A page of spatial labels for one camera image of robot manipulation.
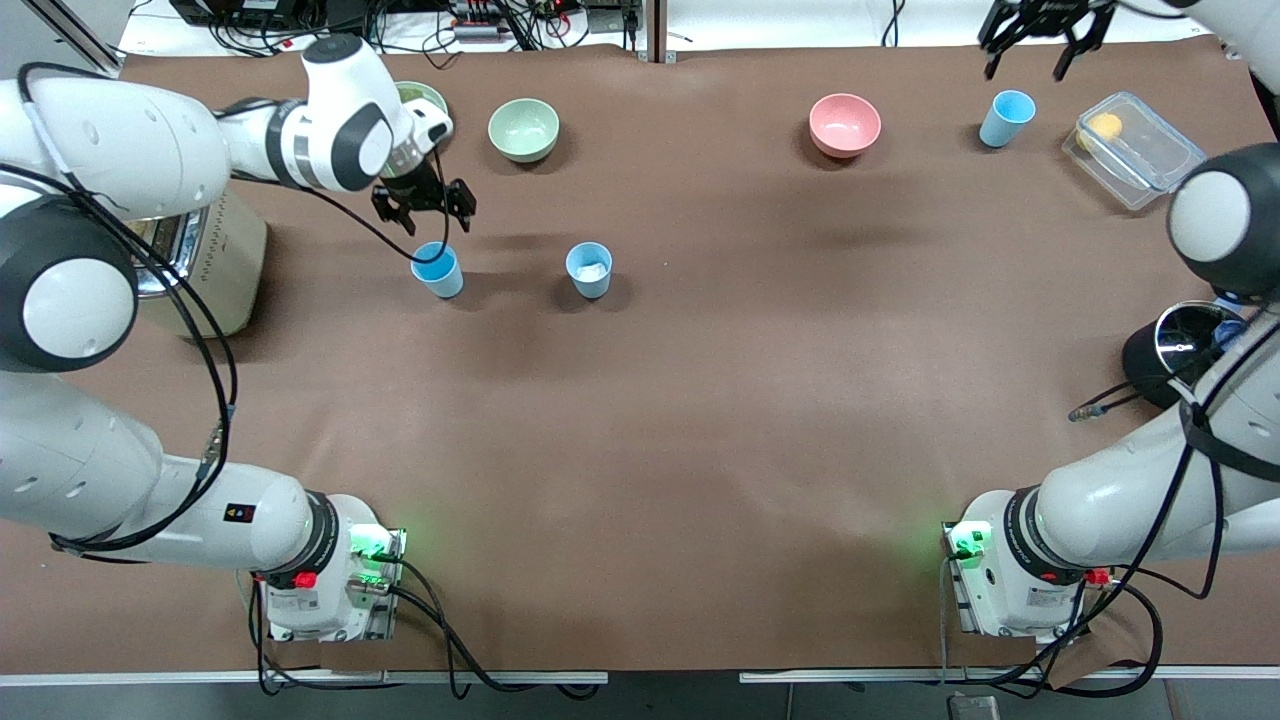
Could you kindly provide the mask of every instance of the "blue cup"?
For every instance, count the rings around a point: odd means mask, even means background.
[[[599,242],[582,242],[573,246],[564,258],[573,287],[588,300],[595,300],[609,291],[609,277],[613,274],[613,255]]]
[[[991,101],[978,137],[988,147],[1004,147],[1036,117],[1036,101],[1020,90],[1006,90]]]
[[[422,260],[440,256],[430,263],[410,263],[408,269],[431,292],[439,297],[449,299],[462,292],[462,268],[458,266],[458,254],[452,247],[445,247],[444,252],[440,254],[440,246],[439,241],[428,242],[415,250],[413,256]]]

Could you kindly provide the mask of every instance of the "plastic container lid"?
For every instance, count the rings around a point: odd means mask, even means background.
[[[1130,210],[1172,191],[1207,159],[1132,92],[1082,114],[1062,150]]]

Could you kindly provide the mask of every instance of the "brown tabletop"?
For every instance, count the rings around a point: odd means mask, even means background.
[[[1120,211],[1059,150],[1068,128],[1130,90],[1211,155],[1268,140],[1245,67],[1213,40],[1108,45],[1064,83],[1050,78],[1057,53],[1019,47],[991,83],[974,49],[675,67],[581,49],[468,55],[447,72],[388,58],[457,120],[444,169],[479,199],[474,231],[454,236],[466,290],[439,301],[332,209],[236,184],[273,236],[234,341],[233,459],[357,495],[407,528],[490,669],[937,665],[940,523],[1148,418],[1065,414],[1120,378],[1132,331],[1206,295],[1169,247],[1166,202]],[[133,58],[127,76],[210,106],[306,91],[293,55]],[[1039,114],[991,152],[977,123],[1006,87]],[[809,106],[836,91],[884,120],[852,165],[806,137]],[[527,169],[485,133],[518,96],[563,120]],[[364,193],[344,201],[374,218]],[[417,220],[417,240],[388,232],[410,247],[439,232],[438,215]],[[595,304],[563,270],[584,240],[614,255]],[[207,434],[197,356],[155,328],[69,379],[170,452]],[[0,542],[5,673],[252,666],[228,573],[77,562],[13,524]],[[1280,661],[1276,560],[1225,561],[1203,603],[1151,588],[1165,661]],[[420,628],[319,656],[439,667]],[[964,662],[1028,656],[957,646]]]

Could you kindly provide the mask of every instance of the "light green bowl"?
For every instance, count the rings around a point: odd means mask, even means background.
[[[449,104],[445,102],[444,96],[430,85],[422,85],[411,79],[402,79],[396,83],[396,90],[401,94],[401,102],[408,102],[410,100],[425,97],[431,102],[431,105],[443,110],[445,115],[449,114]]]
[[[512,100],[489,118],[489,142],[508,160],[536,163],[550,154],[559,137],[556,109],[532,97]]]

